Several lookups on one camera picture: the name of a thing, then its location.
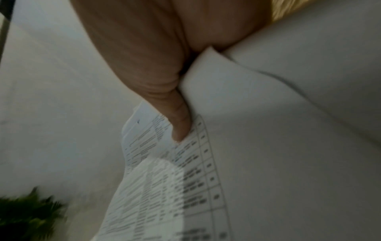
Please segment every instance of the hand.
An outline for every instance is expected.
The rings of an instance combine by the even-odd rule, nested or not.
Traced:
[[[173,125],[191,127],[177,90],[185,63],[212,45],[222,50],[262,28],[271,0],[71,0],[90,39],[120,80]]]

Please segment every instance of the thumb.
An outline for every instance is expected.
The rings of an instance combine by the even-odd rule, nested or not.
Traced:
[[[175,141],[182,141],[188,135],[192,125],[191,114],[177,89],[167,93],[143,95],[143,98],[168,118],[173,125],[172,138]]]

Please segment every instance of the paper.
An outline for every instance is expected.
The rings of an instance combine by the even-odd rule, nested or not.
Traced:
[[[145,103],[123,128],[126,174],[98,240],[381,237],[377,146],[212,49],[181,90],[195,121],[180,145]]]

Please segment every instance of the white paper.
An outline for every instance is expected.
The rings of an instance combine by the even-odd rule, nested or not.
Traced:
[[[196,119],[180,145],[147,104],[123,129],[125,156],[134,152],[140,163],[126,157],[98,240],[381,237],[377,146],[212,49],[181,90]]]

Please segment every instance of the green plant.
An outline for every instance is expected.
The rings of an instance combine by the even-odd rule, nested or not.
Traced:
[[[63,207],[53,200],[53,196],[40,199],[37,187],[27,196],[0,198],[0,239],[33,241],[51,238],[55,221],[64,217]]]

